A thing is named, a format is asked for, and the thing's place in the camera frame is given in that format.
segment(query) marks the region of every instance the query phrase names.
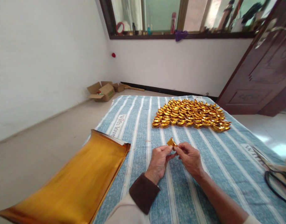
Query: hand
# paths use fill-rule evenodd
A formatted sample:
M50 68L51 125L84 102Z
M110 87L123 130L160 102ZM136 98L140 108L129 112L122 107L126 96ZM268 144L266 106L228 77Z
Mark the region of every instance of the hand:
M195 149L187 142L182 142L175 146L174 150L176 155L179 155L179 159L182 160L187 171L192 175L192 177L198 181L202 179L206 172L204 171L201 163L200 152Z
M160 146L152 150L151 161L145 176L155 185L163 178L168 161L175 157L175 154L168 155L172 149L172 146Z

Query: purple cloth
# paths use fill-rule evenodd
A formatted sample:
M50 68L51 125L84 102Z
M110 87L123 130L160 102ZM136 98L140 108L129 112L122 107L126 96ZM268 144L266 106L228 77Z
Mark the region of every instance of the purple cloth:
M181 41L181 40L184 39L188 34L189 34L188 31L177 30L177 31L175 32L175 36L176 36L175 41L176 41L176 42Z

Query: tiled floor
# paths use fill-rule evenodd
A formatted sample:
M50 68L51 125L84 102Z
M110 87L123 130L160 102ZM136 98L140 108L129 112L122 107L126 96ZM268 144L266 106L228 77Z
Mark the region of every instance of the tiled floor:
M258 114L234 115L234 117L268 147L286 158L286 112L281 112L275 117Z
M114 98L120 95L169 96L125 90ZM111 101L87 101L0 143L0 210L23 200L50 179L80 149L110 106ZM286 114L234 117L280 155L286 154ZM0 218L0 223L9 222Z

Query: white sleeve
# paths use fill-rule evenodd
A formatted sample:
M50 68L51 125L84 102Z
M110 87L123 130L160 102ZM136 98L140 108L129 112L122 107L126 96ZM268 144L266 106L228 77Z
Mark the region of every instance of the white sleeve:
M254 216L249 215L243 224L261 224Z
M106 224L137 223L149 224L149 217L136 205L130 194L127 194L113 209L107 218Z

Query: red round mirror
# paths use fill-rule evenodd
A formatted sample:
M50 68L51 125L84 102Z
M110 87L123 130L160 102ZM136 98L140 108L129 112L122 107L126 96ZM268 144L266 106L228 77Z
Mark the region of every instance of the red round mirror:
M124 24L123 22L119 22L116 25L116 32L118 33L119 36L123 35L123 31L124 31Z

